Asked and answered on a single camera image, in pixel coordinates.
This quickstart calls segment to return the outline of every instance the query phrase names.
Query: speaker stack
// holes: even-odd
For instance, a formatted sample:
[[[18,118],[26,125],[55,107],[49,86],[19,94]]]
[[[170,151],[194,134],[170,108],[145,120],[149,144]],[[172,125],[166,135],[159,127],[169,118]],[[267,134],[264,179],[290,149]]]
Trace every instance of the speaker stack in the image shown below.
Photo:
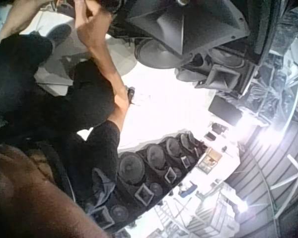
[[[120,155],[117,185],[106,203],[92,217],[114,233],[158,204],[195,167],[206,150],[191,132],[166,137]]]

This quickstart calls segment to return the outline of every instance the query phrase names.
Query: black t-shirt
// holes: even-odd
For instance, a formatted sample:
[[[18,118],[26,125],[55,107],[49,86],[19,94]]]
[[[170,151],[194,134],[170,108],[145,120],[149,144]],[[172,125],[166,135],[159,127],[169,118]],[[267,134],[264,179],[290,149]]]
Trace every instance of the black t-shirt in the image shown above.
[[[120,131],[106,121],[95,127],[87,141],[72,134],[52,143],[67,171],[76,203],[91,213],[105,202],[117,181]]]

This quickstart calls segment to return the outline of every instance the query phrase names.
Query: black pants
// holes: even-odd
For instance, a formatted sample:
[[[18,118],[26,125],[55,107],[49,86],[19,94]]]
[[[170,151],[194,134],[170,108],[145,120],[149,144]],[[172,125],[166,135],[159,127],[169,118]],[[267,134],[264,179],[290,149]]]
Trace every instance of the black pants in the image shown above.
[[[92,60],[74,69],[66,96],[41,89],[34,74],[52,53],[52,43],[36,35],[12,35],[0,44],[0,113],[10,128],[0,129],[0,142],[29,132],[45,139],[97,126],[114,109],[111,84]]]

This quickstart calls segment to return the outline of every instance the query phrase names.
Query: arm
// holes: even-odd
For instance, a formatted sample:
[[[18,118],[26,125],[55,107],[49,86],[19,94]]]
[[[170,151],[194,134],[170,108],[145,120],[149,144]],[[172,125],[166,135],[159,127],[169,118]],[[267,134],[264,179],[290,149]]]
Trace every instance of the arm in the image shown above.
[[[0,30],[0,42],[4,38],[25,30],[41,6],[50,1],[52,0],[15,0]]]
[[[86,17],[86,9],[93,17]],[[129,107],[127,90],[106,46],[105,36],[112,21],[110,13],[105,12],[94,0],[75,0],[75,26],[79,39],[91,52],[101,74],[111,83],[115,96],[115,109],[108,120],[122,130]]]
[[[111,83],[114,90],[115,108],[108,120],[115,123],[122,131],[129,107],[126,87],[109,55],[107,47],[92,49],[91,52],[100,72]]]
[[[33,161],[6,145],[0,146],[0,229],[2,225],[0,232],[14,237],[108,237]]]

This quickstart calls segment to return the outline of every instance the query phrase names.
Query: plastic wrap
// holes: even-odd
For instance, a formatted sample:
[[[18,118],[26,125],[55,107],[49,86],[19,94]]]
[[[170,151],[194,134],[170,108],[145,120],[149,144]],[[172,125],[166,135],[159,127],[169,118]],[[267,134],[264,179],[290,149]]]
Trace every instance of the plastic wrap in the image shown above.
[[[219,96],[262,122],[271,123],[275,118],[287,120],[295,96],[291,89],[285,88],[287,74],[281,69],[282,62],[282,58],[269,55],[252,79],[247,93],[239,100],[225,93]]]

